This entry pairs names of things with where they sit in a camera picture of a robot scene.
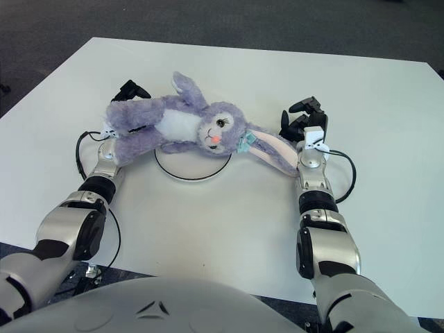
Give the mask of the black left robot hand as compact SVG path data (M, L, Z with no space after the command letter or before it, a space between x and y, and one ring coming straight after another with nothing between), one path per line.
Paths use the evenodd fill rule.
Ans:
M150 99L151 95L134 81L128 80L111 101L129 101L136 97Z

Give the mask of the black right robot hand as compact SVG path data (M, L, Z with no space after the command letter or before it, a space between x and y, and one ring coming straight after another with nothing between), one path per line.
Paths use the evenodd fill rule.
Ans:
M302 115L290 123L289 113L298 112L302 112ZM304 129L306 127L320 126L324 131L323 138L325 138L328 117L321 109L320 102L314 96L311 96L293 104L288 110L283 110L280 125L279 135L290 142L298 143L305 139Z

